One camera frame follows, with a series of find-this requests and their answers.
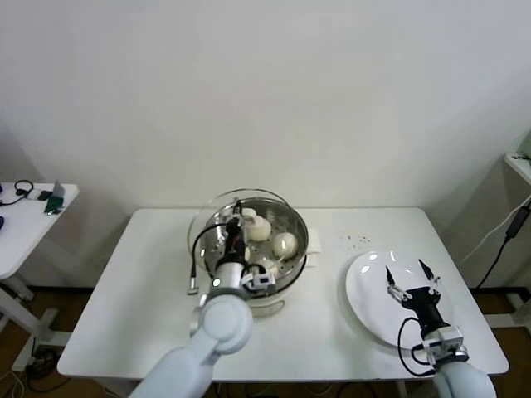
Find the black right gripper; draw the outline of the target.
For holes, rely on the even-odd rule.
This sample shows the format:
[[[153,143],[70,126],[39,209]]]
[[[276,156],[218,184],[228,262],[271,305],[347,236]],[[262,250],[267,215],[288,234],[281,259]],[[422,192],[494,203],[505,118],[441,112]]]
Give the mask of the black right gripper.
[[[437,309],[437,304],[441,299],[441,292],[438,287],[440,278],[423,260],[419,259],[418,262],[427,277],[428,285],[406,291],[396,285],[391,270],[387,267],[387,293],[395,301],[401,302],[405,309],[416,314],[422,332],[434,332],[446,326],[446,322]]]

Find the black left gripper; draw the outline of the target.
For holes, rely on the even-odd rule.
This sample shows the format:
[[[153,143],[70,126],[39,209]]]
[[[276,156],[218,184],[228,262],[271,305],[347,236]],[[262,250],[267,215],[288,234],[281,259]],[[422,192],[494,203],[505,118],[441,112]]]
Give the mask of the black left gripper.
[[[239,222],[243,220],[242,204],[240,199],[236,199],[236,202],[232,208],[231,217],[233,219],[228,221],[226,225],[227,238],[223,259],[225,262],[237,262],[244,264],[246,261],[246,243],[244,241],[242,228],[239,226]]]

